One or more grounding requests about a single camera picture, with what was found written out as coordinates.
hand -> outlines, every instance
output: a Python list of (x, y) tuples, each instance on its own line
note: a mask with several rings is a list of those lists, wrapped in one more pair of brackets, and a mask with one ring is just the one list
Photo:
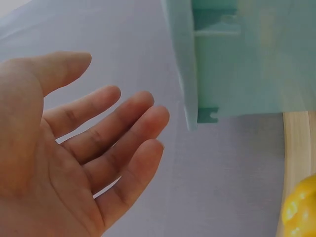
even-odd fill
[[(97, 237), (144, 191), (169, 113), (139, 92), (95, 126), (60, 138), (111, 107), (106, 86), (43, 113), (43, 98), (79, 78), (87, 53), (59, 52), (0, 64), (0, 236)], [(114, 186), (97, 198), (93, 195)]]

open palm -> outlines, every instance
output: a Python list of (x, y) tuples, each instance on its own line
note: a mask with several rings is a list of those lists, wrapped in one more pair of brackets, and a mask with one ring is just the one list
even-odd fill
[(155, 139), (169, 114), (148, 92), (56, 142), (120, 98), (116, 86), (106, 86), (43, 113), (44, 96), (90, 62), (87, 53), (58, 52), (0, 64), (0, 236), (100, 236), (154, 176), (163, 152)]

yellow object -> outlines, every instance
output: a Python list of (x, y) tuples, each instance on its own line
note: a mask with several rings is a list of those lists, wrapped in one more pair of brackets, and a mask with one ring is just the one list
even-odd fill
[(300, 182), (282, 210), (284, 237), (316, 237), (316, 175)]

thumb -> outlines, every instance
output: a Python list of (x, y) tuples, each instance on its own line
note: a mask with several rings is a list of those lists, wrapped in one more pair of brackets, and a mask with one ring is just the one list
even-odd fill
[(91, 55), (84, 52), (55, 52), (20, 59), (20, 63), (38, 80), (46, 96), (81, 77), (91, 63)]

light green plastic object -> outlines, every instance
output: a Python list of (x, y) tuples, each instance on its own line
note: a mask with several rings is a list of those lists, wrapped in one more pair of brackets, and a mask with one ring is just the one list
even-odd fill
[(316, 110), (316, 0), (163, 0), (189, 129)]

